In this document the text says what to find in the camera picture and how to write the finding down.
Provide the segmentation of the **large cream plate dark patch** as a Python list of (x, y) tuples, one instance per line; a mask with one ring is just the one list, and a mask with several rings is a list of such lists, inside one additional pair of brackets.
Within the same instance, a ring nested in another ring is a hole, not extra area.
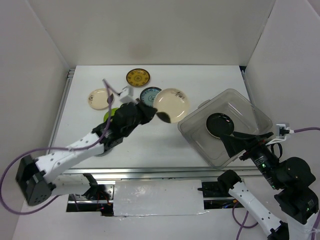
[(176, 88), (161, 90), (153, 101), (153, 107), (157, 109), (157, 117), (168, 124), (178, 123), (189, 112), (190, 101), (187, 95)]

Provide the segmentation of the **black glossy plate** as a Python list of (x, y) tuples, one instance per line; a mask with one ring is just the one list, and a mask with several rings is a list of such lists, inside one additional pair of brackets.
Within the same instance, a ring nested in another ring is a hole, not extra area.
[(231, 135), (234, 132), (235, 125), (232, 119), (224, 113), (213, 113), (206, 119), (206, 128), (217, 128), (221, 135)]

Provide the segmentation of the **small cream plate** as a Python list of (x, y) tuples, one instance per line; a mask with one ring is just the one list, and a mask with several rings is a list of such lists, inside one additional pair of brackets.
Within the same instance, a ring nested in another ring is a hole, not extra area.
[(213, 136), (214, 138), (220, 139), (221, 138), (221, 131), (218, 128), (206, 128), (208, 133)]

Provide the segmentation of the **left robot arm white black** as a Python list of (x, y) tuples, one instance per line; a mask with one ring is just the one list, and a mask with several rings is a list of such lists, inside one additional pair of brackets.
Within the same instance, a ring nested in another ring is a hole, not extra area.
[(67, 147), (33, 158), (22, 157), (15, 180), (29, 206), (37, 206), (52, 195), (82, 195), (88, 200), (105, 192), (90, 173), (65, 175), (64, 172), (121, 144), (139, 125), (149, 123), (157, 109), (144, 103), (125, 103), (107, 121)]

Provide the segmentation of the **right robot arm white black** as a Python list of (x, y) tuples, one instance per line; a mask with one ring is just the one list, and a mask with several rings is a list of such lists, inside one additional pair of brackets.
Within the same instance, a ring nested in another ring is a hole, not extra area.
[(233, 170), (227, 170), (217, 179), (218, 191), (234, 197), (261, 226), (269, 240), (314, 240), (320, 224), (319, 198), (310, 189), (316, 181), (308, 163), (299, 157), (284, 161), (271, 150), (271, 146), (285, 141), (285, 137), (270, 139), (268, 132), (252, 135), (234, 132), (220, 136), (229, 156), (252, 160), (273, 190), (274, 199), (285, 214), (282, 221), (271, 213), (246, 187)]

